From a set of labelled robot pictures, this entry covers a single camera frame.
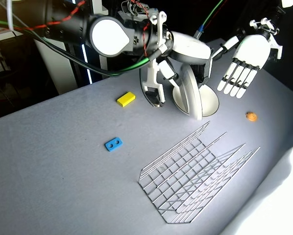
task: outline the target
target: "wire dish rack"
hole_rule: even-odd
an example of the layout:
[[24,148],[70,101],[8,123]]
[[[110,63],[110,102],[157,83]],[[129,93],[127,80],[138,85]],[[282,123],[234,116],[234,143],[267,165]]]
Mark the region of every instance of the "wire dish rack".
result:
[[139,184],[167,223],[191,223],[260,149],[242,156],[242,144],[220,156],[199,136],[209,122],[141,170]]

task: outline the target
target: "dark background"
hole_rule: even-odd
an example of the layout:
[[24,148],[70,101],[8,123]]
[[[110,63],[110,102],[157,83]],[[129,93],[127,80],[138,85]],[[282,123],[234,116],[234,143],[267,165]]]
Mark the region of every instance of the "dark background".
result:
[[[121,8],[122,0],[103,0],[111,16],[115,16]],[[169,0],[141,0],[149,7],[156,7],[166,12],[169,30],[194,35],[210,11],[219,0],[190,0],[173,2]],[[200,40],[208,42],[217,38],[228,40],[235,35],[238,27],[249,29],[250,20],[259,21],[266,16],[267,11],[279,1],[275,0],[227,0],[219,13],[212,19]],[[293,91],[293,7],[286,8],[281,24],[280,33],[275,37],[278,44],[283,45],[282,59],[277,63],[267,62],[264,69],[272,74]],[[32,104],[58,95],[48,74],[44,62],[35,46],[34,41],[25,35],[0,42],[4,48],[4,57],[11,67],[11,72],[0,73],[0,88],[3,90],[6,83],[13,84],[17,90],[29,88],[30,96],[23,98],[21,94],[8,100],[0,100],[0,117],[25,108]],[[89,61],[95,58],[95,52],[89,53]],[[109,67],[113,64],[122,65],[126,62],[124,56],[109,59]],[[86,83],[77,80],[78,85]]]

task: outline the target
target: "yellow sponge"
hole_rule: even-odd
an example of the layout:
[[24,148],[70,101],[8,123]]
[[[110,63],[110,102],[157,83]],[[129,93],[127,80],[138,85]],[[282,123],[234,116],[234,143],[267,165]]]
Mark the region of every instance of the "yellow sponge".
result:
[[136,98],[135,94],[132,92],[128,92],[124,94],[122,97],[120,97],[117,100],[117,103],[121,105],[122,107],[125,107],[127,104],[129,104],[131,101],[133,101]]

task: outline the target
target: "gray table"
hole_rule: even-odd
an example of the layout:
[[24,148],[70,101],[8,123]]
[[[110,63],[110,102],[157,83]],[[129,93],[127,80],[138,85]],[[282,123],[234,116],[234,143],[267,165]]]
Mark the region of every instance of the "gray table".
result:
[[[230,56],[214,63],[213,89]],[[122,108],[115,100],[127,91],[136,100]],[[263,70],[242,99],[217,95],[217,113],[195,121],[170,92],[152,108],[133,71],[0,118],[0,235],[218,234],[293,145],[293,92]],[[197,220],[166,224],[137,183],[140,170],[207,121],[203,142],[228,131],[216,155],[244,142],[244,152],[261,149]],[[114,137],[123,146],[108,152]]]

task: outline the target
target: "orange ball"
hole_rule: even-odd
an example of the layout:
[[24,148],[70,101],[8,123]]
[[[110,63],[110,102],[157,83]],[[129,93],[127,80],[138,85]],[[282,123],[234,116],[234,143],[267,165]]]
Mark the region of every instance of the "orange ball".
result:
[[249,121],[257,121],[258,119],[258,116],[253,112],[247,112],[245,116]]

